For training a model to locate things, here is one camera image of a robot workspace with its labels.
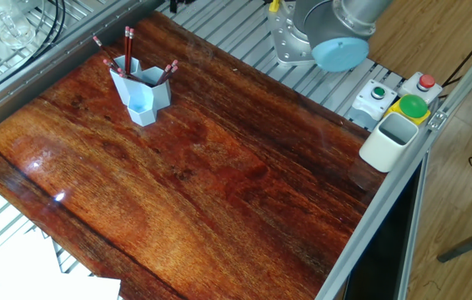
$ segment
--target wooden table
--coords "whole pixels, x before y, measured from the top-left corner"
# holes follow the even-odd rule
[[[134,41],[172,105],[134,124],[91,57],[0,124],[0,193],[127,299],[313,299],[384,179],[368,133],[160,14]]]

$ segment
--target light blue pencil holder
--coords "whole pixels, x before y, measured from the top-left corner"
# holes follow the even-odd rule
[[[125,69],[125,56],[114,60],[120,68]],[[151,67],[142,71],[139,60],[132,58],[130,73],[154,86],[162,76],[163,70],[159,67]],[[158,110],[168,107],[171,102],[169,80],[156,87],[149,87],[141,82],[120,77],[112,69],[110,69],[110,75],[121,97],[121,102],[127,107],[130,118],[138,125],[147,126],[154,123]]]

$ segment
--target white paper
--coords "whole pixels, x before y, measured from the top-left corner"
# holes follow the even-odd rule
[[[51,238],[29,232],[0,247],[0,300],[116,300],[121,282],[62,274]]]

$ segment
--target light blue cap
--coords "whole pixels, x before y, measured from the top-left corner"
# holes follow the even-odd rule
[[[369,53],[369,45],[356,37],[338,37],[320,43],[312,56],[327,72],[343,72],[360,65]]]

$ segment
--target green button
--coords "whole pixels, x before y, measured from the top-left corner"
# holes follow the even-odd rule
[[[373,91],[381,97],[384,96],[384,94],[386,93],[386,91],[381,87],[376,87],[373,89]]]
[[[373,91],[371,91],[371,97],[377,100],[384,98],[385,94],[386,94],[386,91],[381,87],[375,87]]]
[[[399,108],[401,108],[405,115],[411,118],[421,118],[429,110],[427,103],[420,96],[416,95],[404,95],[399,100]]]

